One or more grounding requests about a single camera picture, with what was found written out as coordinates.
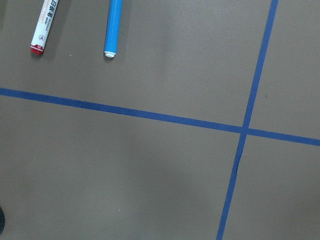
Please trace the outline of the blue highlighter pen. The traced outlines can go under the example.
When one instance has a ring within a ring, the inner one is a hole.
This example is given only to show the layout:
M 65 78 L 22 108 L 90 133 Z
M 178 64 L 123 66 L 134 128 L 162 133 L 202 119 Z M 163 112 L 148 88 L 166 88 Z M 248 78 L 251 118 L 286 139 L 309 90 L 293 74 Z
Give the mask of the blue highlighter pen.
M 104 55 L 114 58 L 117 54 L 119 31 L 122 14 L 122 0 L 110 0 L 106 26 Z

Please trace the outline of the red capped white marker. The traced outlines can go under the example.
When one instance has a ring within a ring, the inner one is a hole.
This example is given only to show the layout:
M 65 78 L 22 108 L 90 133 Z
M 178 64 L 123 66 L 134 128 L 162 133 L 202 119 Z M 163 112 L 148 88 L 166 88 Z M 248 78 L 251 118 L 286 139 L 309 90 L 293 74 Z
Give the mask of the red capped white marker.
M 41 56 L 49 36 L 59 0 L 45 0 L 30 43 L 30 51 Z

